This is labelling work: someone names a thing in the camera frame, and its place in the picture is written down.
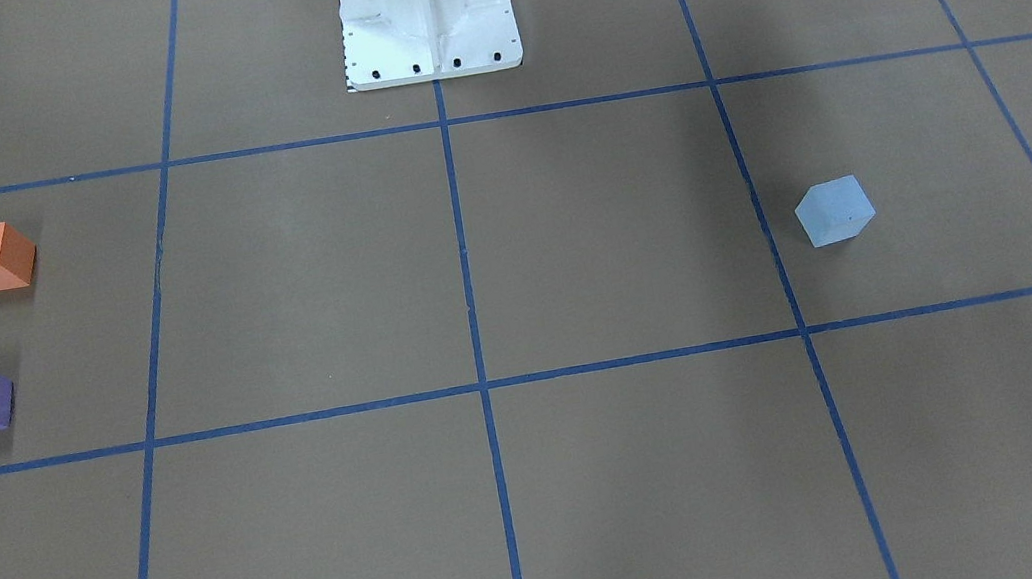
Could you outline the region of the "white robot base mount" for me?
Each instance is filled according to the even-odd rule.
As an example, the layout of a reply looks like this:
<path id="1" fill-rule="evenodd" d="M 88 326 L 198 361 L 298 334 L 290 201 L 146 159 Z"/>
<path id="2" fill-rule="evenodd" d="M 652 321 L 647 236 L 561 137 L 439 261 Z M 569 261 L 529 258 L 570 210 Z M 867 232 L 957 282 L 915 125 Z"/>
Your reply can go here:
<path id="1" fill-rule="evenodd" d="M 346 90 L 520 67 L 513 0 L 338 0 Z"/>

